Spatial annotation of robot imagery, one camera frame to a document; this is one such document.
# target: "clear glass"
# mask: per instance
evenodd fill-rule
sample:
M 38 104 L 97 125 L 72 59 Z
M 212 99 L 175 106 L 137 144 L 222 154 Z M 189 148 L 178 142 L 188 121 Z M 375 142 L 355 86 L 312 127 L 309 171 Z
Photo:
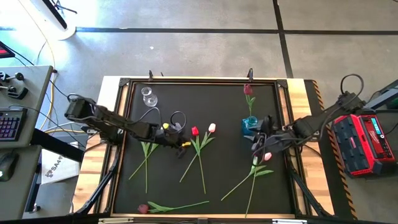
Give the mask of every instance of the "clear glass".
M 154 107 L 157 104 L 157 96 L 152 93 L 152 89 L 150 87 L 144 87 L 141 90 L 145 105 L 149 107 Z

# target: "keyboard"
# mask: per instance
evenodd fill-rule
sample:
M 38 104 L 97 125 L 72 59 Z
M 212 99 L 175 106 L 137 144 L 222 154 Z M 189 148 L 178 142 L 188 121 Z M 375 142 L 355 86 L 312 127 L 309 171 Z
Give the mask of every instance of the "keyboard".
M 0 142 L 18 141 L 26 108 L 0 108 Z

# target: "gray desk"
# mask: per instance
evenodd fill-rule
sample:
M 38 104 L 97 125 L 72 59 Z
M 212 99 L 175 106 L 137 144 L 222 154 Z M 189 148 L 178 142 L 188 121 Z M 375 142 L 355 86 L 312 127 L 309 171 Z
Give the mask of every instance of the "gray desk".
M 0 108 L 6 108 L 10 105 L 22 105 L 40 111 L 45 91 L 50 82 L 52 70 L 52 66 L 0 67 L 0 71 L 5 72 L 10 77 L 13 77 L 16 72 L 21 72 L 25 77 L 23 82 L 11 80 L 9 83 L 3 85 L 12 85 L 16 87 L 18 91 L 20 91 L 22 87 L 26 87 L 29 90 L 22 100 L 8 97 L 5 90 L 0 91 Z M 39 112 L 27 110 L 24 128 L 19 135 L 19 140 L 14 142 L 2 142 L 0 144 L 0 149 L 28 146 L 32 139 L 38 116 Z
M 12 149 L 2 149 L 0 156 L 11 151 Z M 0 182 L 0 220 L 17 220 L 22 217 L 41 147 L 17 148 L 15 152 L 19 154 L 19 160 L 14 175 L 7 182 Z

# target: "wooden frame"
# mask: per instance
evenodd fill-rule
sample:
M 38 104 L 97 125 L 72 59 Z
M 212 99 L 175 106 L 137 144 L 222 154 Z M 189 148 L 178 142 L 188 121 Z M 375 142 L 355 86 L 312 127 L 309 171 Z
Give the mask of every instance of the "wooden frame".
M 106 97 L 108 98 L 108 100 L 104 100 L 104 103 L 102 103 L 102 97 L 104 96 L 104 93 L 108 92 L 107 89 L 109 89 L 108 84 L 109 83 L 116 83 L 116 79 L 119 78 L 124 78 L 124 77 L 104 77 L 104 81 L 103 81 L 103 87 L 101 89 L 101 93 L 100 93 L 100 98 L 99 98 L 99 104 L 104 104 L 104 103 L 108 103 L 110 104 L 111 102 L 109 102 L 109 95 L 105 94 Z M 135 80 L 137 79 L 142 79 L 142 82 L 147 82 L 147 77 L 128 77 L 128 78 L 134 78 Z M 248 80 L 247 78 L 209 78 L 209 77 L 159 77 L 159 78 L 155 78 L 156 80 L 162 80 L 162 81 L 168 81 L 169 83 L 172 80 L 187 80 L 187 79 L 195 79 L 195 80 L 214 80 L 214 81 L 226 81 L 226 80 L 237 80 L 237 81 L 243 81 L 243 80 Z M 274 78 L 256 78 L 255 80 L 270 80 L 270 81 L 275 81 L 276 79 Z M 283 88 L 279 88 L 279 95 L 280 95 L 280 103 L 282 104 L 282 111 L 284 113 L 284 118 L 285 118 L 285 124 L 289 123 L 289 116 L 287 114 L 287 104 L 291 103 L 292 105 L 292 111 L 293 111 L 293 119 L 297 119 L 299 117 L 302 116 L 306 116 L 308 114 L 310 114 L 310 108 L 309 108 L 309 103 L 308 103 L 308 99 L 307 99 L 307 94 L 305 91 L 305 86 L 304 86 L 304 82 L 302 79 L 282 79 L 282 80 L 287 80 L 288 86 L 289 86 L 289 90 L 288 92 L 284 92 Z M 120 105 L 121 107 L 119 107 L 119 114 L 122 114 L 123 110 L 122 108 L 124 108 L 124 101 L 126 99 L 126 90 L 127 90 L 127 86 L 123 87 L 122 90 L 122 99 L 120 101 Z M 285 101 L 285 94 L 288 94 L 290 97 L 290 102 L 286 102 Z M 90 142 L 88 144 L 88 147 L 90 147 L 90 145 L 96 144 L 96 142 L 98 142 L 99 139 L 96 139 L 95 137 L 92 139 L 92 143 Z M 315 149 L 319 150 L 318 148 L 318 144 L 317 143 L 313 143 L 311 144 L 312 147 L 314 147 Z M 323 207 L 325 208 L 326 211 L 333 213 L 333 207 L 331 205 L 331 200 L 330 200 L 330 195 L 328 193 L 328 186 L 327 186 L 327 182 L 326 182 L 326 177 L 325 177 L 325 172 L 323 170 L 323 165 L 322 165 L 322 159 L 319 157 L 316 157 L 312 154 L 312 152 L 310 151 L 304 151 L 302 153 L 303 158 L 303 164 L 304 164 L 304 173 L 305 173 L 305 177 L 307 179 L 307 185 L 308 188 L 313 192 L 314 196 L 317 198 L 317 200 L 323 205 Z M 84 169 L 85 167 L 83 167 L 82 165 L 82 174 L 87 174 L 86 170 Z M 79 203 L 82 203 L 82 197 L 83 194 L 79 193 L 79 190 L 83 190 L 82 188 L 80 188 L 79 186 L 83 185 L 83 181 L 80 182 L 78 181 L 77 187 L 76 187 L 76 197 L 74 198 L 74 203 L 75 206 L 77 207 Z M 103 193 L 103 198 L 106 198 L 107 195 L 109 193 L 109 184 L 107 186 L 107 189 L 104 190 Z M 305 203 L 304 203 L 304 199 L 303 199 L 303 195 L 301 190 L 299 189 L 299 187 L 296 184 L 296 194 L 298 197 L 298 207 L 299 209 L 304 212 L 305 211 Z M 102 199 L 101 202 L 101 209 L 100 211 L 102 212 L 104 210 L 106 206 L 106 200 Z M 219 215 L 159 215 L 159 214 L 151 214 L 151 215 L 140 215 L 140 214 L 113 214 L 111 213 L 112 217 L 184 217 L 184 218 L 198 218 L 198 217 L 208 217 L 208 218 L 242 218 L 244 216 L 244 214 L 236 214 L 236 215 L 226 215 L 226 214 L 219 214 Z M 293 214 L 289 215 L 289 214 L 249 214 L 248 218 L 292 218 L 294 217 Z

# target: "green stem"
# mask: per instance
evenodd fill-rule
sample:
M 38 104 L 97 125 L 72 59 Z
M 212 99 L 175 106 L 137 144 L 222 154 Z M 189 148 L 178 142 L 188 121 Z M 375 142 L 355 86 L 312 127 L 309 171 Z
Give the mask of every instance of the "green stem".
M 202 166 L 201 166 L 200 155 L 198 154 L 198 156 L 199 156 L 199 163 L 200 163 L 201 182 L 202 182 L 202 184 L 203 184 L 203 191 L 204 191 L 205 194 L 206 194 L 206 186 L 205 186 L 205 178 L 204 178 L 204 176 L 203 176 L 203 168 L 202 168 Z
M 193 161 L 194 161 L 194 160 L 197 158 L 197 156 L 198 156 L 198 154 L 195 154 L 195 156 L 193 157 L 193 159 L 192 159 L 191 163 L 189 163 L 189 166 L 188 166 L 188 168 L 185 170 L 185 172 L 184 172 L 184 175 L 182 175 L 182 177 L 181 177 L 181 179 L 180 179 L 180 183 L 182 182 L 182 179 L 184 179 L 184 177 L 185 177 L 185 174 L 187 174 L 187 172 L 188 172 L 189 168 L 191 167 L 191 165 L 192 165 Z
M 237 189 L 245 180 L 247 180 L 247 179 L 250 177 L 250 175 L 251 175 L 251 174 L 249 173 L 249 175 L 248 175 L 247 177 L 245 177 L 240 183 L 238 183 L 237 186 L 235 186 L 231 191 L 229 191 L 228 194 L 226 194 L 226 195 L 221 199 L 221 201 L 224 200 L 230 193 L 232 193 L 232 191 L 234 191 L 235 189 Z
M 246 218 L 247 215 L 248 215 L 248 211 L 249 211 L 249 207 L 250 207 L 251 196 L 252 196 L 252 194 L 253 194 L 254 183 L 255 183 L 255 181 L 256 181 L 256 173 L 257 173 L 257 170 L 254 170 L 253 183 L 251 184 L 251 191 L 250 191 L 249 203 L 248 203 L 248 207 L 247 207 L 247 209 L 246 209 L 246 213 L 245 213 L 245 215 L 244 215 L 245 218 Z
M 148 154 L 148 156 L 146 157 L 146 159 L 149 158 L 149 156 L 152 154 L 152 152 L 153 152 L 153 151 L 151 151 L 151 152 Z M 142 165 L 144 165 L 146 159 L 145 159 L 143 162 L 141 162 L 140 166 L 136 169 L 136 171 L 134 171 L 134 172 L 131 174 L 129 180 L 136 174 L 136 172 L 142 167 Z
M 185 206 L 181 206 L 181 207 L 177 207 L 177 208 L 173 208 L 173 210 L 176 210 L 176 209 L 181 209 L 181 208 L 188 208 L 188 207 L 192 207 L 192 206 L 196 206 L 196 205 L 201 205 L 201 204 L 204 204 L 204 203 L 209 203 L 210 201 L 206 201 L 206 202 L 199 202 L 199 203 L 194 203 L 194 204 L 191 204 L 191 205 L 185 205 Z
M 148 193 L 148 157 L 145 157 L 145 194 Z

